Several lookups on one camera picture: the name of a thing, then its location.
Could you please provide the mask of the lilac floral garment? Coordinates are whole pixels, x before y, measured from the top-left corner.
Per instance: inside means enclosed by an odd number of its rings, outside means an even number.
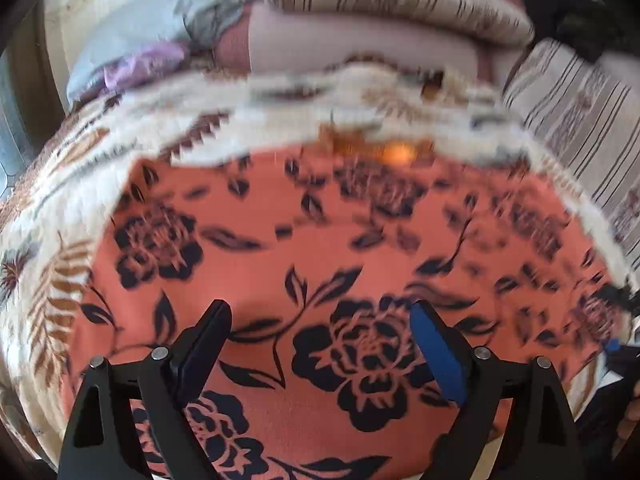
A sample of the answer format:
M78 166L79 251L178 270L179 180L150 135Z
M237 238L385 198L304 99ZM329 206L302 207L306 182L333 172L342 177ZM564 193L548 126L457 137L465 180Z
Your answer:
M131 89L174 72L190 58L186 44L160 41L124 55L103 67L108 91Z

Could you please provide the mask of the cream leaf-pattern blanket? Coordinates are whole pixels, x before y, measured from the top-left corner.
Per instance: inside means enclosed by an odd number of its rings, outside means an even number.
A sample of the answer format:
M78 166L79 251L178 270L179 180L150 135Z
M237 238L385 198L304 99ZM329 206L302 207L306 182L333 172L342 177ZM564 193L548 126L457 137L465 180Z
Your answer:
M578 218L611 284L634 284L599 208L484 84L379 58L297 78L184 70L70 115L1 207L1 420L29 457L60 461L80 388L64 400L70 337L137 162L215 167L296 146L394 168L446 158L539 174ZM606 344L569 382L560 378L574 413L596 391Z

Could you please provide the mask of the striped floral pillow right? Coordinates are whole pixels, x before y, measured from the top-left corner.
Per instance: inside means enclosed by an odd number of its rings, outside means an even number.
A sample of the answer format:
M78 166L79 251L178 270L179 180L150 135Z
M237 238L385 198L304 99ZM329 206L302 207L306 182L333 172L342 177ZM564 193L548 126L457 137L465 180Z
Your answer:
M639 92L571 48L541 41L503 92L611 223L639 264Z

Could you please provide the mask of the stained glass window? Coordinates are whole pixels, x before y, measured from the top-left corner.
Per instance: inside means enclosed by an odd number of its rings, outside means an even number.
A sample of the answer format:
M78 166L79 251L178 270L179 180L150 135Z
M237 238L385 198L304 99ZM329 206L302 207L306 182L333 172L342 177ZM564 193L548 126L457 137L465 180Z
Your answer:
M35 150L18 106L6 51L1 55L0 84L0 192L1 200L7 200L15 191L18 178L35 159Z

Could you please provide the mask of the black garment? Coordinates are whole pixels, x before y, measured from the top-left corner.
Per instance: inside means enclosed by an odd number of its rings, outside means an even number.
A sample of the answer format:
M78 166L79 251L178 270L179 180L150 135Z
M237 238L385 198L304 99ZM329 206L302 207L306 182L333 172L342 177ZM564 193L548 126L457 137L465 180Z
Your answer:
M553 39L595 63L608 51L639 56L639 32L597 0L518 0L534 25L534 44Z

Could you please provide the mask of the orange black floral blouse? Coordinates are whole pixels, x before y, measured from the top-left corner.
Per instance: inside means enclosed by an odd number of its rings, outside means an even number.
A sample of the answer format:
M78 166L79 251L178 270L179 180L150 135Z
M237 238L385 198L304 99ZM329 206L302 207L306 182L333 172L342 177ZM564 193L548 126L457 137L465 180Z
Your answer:
M617 334L620 308L598 297L612 279L532 172L306 146L215 167L143 159L94 257L63 398L93 356L140 360L221 299L230 337L186 418L224 478L406 478L457 414L412 340L413 301L569 382Z

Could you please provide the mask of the light blue pillow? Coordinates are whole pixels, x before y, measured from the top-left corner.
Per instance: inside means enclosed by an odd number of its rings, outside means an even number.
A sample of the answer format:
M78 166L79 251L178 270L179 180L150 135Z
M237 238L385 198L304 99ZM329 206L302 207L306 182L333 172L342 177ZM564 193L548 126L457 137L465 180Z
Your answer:
M132 0L111 13L89 35L70 71L67 101L74 104L99 90L103 67L124 55L160 41L180 40L178 0Z

